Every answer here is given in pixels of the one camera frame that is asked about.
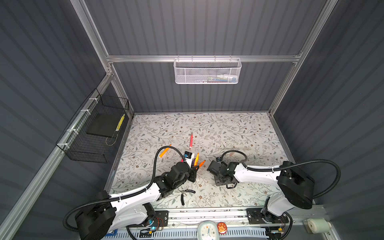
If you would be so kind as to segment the pink marker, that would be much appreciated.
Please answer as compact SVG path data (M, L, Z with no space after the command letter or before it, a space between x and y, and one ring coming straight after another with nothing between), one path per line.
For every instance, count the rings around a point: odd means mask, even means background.
M191 133L191 135L190 135L190 145L189 145L189 149L190 149L190 150L191 150L192 147L193 147L193 142L194 142L194 134Z

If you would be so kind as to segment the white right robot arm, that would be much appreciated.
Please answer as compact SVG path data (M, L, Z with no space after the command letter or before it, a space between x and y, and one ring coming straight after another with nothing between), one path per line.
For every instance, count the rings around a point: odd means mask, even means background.
M313 205L315 180L292 162L284 161L280 166L260 169L247 168L241 163L213 161L208 172L214 176L216 186L239 183L258 183L277 187L280 191L267 200L258 215L265 223L275 223L285 212L297 207L309 210Z

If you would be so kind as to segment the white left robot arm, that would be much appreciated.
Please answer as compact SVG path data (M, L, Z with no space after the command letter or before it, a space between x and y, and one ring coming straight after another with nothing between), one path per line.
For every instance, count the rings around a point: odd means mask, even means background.
M102 192L97 200L76 211L75 221L82 240L100 240L108 232L130 225L146 227L156 218L152 204L173 193L186 181L195 182L199 166L179 162L153 179L152 185L136 193L118 194L115 197Z

